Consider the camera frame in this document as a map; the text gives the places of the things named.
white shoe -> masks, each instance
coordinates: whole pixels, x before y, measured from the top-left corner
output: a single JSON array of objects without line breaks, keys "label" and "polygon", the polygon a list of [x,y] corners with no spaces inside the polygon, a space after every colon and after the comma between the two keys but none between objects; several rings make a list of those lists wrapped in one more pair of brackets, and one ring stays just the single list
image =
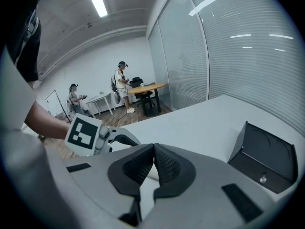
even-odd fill
[{"label": "white shoe", "polygon": [[127,109],[127,113],[133,113],[135,111],[135,109],[134,108],[129,108],[129,109]]}]

white ceiling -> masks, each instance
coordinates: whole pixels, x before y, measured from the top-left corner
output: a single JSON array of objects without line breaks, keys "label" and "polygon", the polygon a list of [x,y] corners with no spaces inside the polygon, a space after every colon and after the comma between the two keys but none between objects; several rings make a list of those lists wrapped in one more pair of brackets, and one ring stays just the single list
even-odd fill
[{"label": "white ceiling", "polygon": [[64,54],[98,35],[147,25],[154,0],[104,0],[108,16],[100,18],[91,0],[41,0],[37,15],[42,33],[40,76]]}]

chair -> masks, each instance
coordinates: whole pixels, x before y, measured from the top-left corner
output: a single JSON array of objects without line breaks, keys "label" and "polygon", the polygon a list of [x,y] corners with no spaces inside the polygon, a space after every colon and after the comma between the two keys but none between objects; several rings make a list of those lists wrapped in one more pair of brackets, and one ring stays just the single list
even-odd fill
[{"label": "chair", "polygon": [[[132,81],[129,82],[132,88],[136,88],[140,86],[141,83],[143,83],[143,80],[140,77],[134,77]],[[147,92],[147,93],[142,93],[142,97],[144,100],[144,104],[148,103],[148,96],[152,95],[153,92]],[[136,99],[139,99],[139,94],[135,94]]]}]

lock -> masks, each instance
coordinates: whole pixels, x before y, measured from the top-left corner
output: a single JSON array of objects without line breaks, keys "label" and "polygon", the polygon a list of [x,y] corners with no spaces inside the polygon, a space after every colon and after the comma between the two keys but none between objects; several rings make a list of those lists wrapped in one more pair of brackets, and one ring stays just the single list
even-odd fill
[{"label": "lock", "polygon": [[259,181],[264,184],[267,181],[266,175],[263,175]]}]

